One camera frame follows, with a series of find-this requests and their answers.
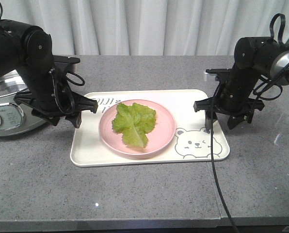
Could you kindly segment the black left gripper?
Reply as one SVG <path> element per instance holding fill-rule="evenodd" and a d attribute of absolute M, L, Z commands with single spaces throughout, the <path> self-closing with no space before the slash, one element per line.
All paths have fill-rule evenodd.
<path fill-rule="evenodd" d="M 49 100 L 37 100 L 30 91 L 17 92 L 14 100 L 16 104 L 25 104 L 32 108 L 32 115 L 39 117 L 53 126 L 57 126 L 61 117 L 65 117 L 70 121 L 74 128 L 78 129 L 81 125 L 81 112 L 89 110 L 93 113 L 97 112 L 98 103 L 96 100 L 89 99 L 78 93 L 71 91 L 75 101 L 75 109 L 72 113 L 65 114 L 57 106 L 54 97 Z"/>

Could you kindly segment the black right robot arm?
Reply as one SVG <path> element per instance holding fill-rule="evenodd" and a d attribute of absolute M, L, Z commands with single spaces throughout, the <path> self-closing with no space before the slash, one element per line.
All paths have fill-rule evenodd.
<path fill-rule="evenodd" d="M 206 69 L 204 74 L 219 81 L 213 97 L 193 106 L 196 112 L 205 111 L 206 130 L 211 130 L 217 113 L 229 116 L 230 129 L 243 121 L 251 123 L 254 111 L 264 108 L 262 93 L 274 85 L 289 85 L 289 44 L 269 37 L 241 38 L 231 69 Z"/>

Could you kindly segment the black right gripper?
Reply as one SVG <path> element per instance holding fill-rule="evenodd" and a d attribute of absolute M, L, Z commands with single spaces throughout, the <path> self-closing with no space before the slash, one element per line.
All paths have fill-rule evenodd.
<path fill-rule="evenodd" d="M 261 111 L 264 108 L 261 100 L 248 98 L 244 101 L 236 101 L 227 97 L 210 97 L 194 102 L 194 111 L 205 110 L 205 132 L 210 133 L 214 123 L 218 120 L 217 113 L 230 116 L 227 126 L 230 130 L 240 123 L 252 122 L 255 109 Z"/>

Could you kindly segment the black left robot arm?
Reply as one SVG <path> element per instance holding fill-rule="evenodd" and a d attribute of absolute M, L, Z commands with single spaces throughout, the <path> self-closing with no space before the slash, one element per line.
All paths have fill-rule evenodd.
<path fill-rule="evenodd" d="M 97 112 L 96 100 L 86 98 L 71 90 L 67 74 L 74 75 L 77 57 L 53 55 L 50 34 L 42 28 L 14 20 L 0 19 L 0 77 L 16 70 L 26 91 L 16 93 L 16 104 L 32 109 L 32 115 L 56 126 L 61 117 L 75 128 L 81 124 L 82 111 Z"/>

